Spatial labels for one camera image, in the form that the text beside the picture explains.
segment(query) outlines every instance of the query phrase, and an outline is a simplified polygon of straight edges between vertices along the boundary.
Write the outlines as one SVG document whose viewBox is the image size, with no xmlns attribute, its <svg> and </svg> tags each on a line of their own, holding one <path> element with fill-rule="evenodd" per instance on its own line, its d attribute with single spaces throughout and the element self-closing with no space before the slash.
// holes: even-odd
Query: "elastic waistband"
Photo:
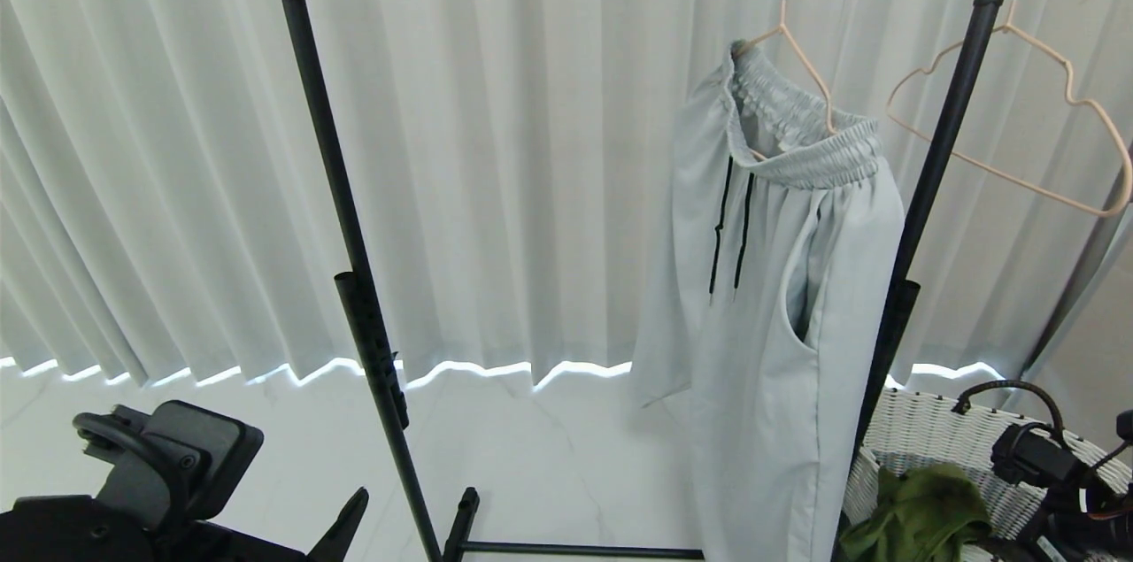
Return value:
<svg viewBox="0 0 1133 562">
<path fill-rule="evenodd" d="M 826 101 L 783 77 L 764 54 L 752 46 L 733 58 L 743 44 L 733 42 L 721 66 L 721 100 L 727 111 L 727 145 L 732 159 L 760 178 L 798 188 L 836 188 L 869 179 L 881 161 L 877 119 L 833 110 L 834 128 L 826 129 Z M 760 143 L 767 137 L 777 146 L 757 160 L 748 147 L 741 125 L 755 116 Z"/>
</svg>

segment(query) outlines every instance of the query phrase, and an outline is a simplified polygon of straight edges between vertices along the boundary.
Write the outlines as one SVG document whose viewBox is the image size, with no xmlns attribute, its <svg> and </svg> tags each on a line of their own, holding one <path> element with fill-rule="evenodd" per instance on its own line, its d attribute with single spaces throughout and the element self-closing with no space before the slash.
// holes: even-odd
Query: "floor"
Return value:
<svg viewBox="0 0 1133 562">
<path fill-rule="evenodd" d="M 437 537 L 465 487 L 477 486 L 475 539 L 696 547 L 681 401 L 636 409 L 627 383 L 566 373 L 533 392 L 526 373 L 444 372 L 409 390 L 408 435 Z M 185 378 L 148 389 L 0 369 L 0 509 L 25 495 L 95 494 L 109 466 L 82 454 L 71 417 L 170 399 L 265 434 L 218 523 L 306 551 L 365 486 L 369 509 L 348 560 L 425 559 L 366 383 L 348 368 L 300 386 L 284 372 L 252 385 Z"/>
</svg>

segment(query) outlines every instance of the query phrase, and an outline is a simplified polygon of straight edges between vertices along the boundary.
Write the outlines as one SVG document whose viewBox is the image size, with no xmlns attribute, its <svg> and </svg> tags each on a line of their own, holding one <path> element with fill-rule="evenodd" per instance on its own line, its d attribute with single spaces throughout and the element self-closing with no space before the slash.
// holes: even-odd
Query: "sweatpants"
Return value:
<svg viewBox="0 0 1133 562">
<path fill-rule="evenodd" d="M 691 390 L 708 561 L 828 562 L 904 210 L 875 119 L 736 46 L 676 118 L 631 378 Z"/>
</svg>

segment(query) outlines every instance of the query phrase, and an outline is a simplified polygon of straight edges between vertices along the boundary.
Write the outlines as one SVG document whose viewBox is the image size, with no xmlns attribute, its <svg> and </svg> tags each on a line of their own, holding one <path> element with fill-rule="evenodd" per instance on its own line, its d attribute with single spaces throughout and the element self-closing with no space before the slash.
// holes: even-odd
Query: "curtain fold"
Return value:
<svg viewBox="0 0 1133 562">
<path fill-rule="evenodd" d="M 668 126 L 778 0 L 308 0 L 407 376 L 445 360 L 630 360 Z M 963 36 L 971 0 L 789 0 L 837 107 Z M 1133 0 L 1020 0 L 1133 134 Z M 810 86 L 790 51 L 787 77 Z M 895 103 L 931 131 L 954 58 Z M 1100 206 L 1118 171 L 1060 67 L 993 39 L 957 150 Z M 0 0 L 0 341 L 27 368 L 139 382 L 355 350 L 348 267 L 278 0 Z M 927 145 L 883 121 L 905 199 Z M 953 160 L 895 375 L 1016 374 L 1094 220 Z"/>
</svg>

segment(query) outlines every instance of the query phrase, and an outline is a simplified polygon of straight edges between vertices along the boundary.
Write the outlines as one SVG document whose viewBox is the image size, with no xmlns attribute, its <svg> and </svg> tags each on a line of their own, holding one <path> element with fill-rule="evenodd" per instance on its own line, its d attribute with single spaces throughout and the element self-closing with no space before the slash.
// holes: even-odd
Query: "black horizontal bar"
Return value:
<svg viewBox="0 0 1133 562">
<path fill-rule="evenodd" d="M 466 542 L 467 553 L 526 553 L 528 555 L 579 555 L 586 557 L 637 557 L 649 560 L 704 560 L 697 548 L 645 548 L 640 546 L 589 546 L 577 544 L 527 544 L 518 542 Z"/>
</svg>

